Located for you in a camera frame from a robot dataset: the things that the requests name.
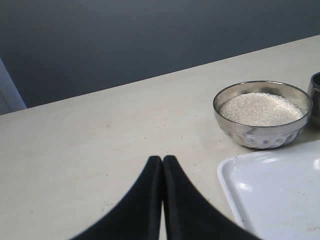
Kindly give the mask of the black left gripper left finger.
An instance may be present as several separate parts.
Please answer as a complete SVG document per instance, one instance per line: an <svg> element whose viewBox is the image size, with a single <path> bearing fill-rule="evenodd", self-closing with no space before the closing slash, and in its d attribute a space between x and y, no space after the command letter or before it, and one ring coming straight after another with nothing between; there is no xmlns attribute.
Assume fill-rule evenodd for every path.
<svg viewBox="0 0 320 240"><path fill-rule="evenodd" d="M74 240L157 240L162 213L162 160L150 156L139 177L104 217Z"/></svg>

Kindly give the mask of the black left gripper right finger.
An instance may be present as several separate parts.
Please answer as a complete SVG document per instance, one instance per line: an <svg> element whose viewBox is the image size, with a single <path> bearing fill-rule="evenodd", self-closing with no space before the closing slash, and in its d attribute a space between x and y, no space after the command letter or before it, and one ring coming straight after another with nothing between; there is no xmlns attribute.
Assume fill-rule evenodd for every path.
<svg viewBox="0 0 320 240"><path fill-rule="evenodd" d="M174 155L163 159L168 240L257 240L220 213L196 189Z"/></svg>

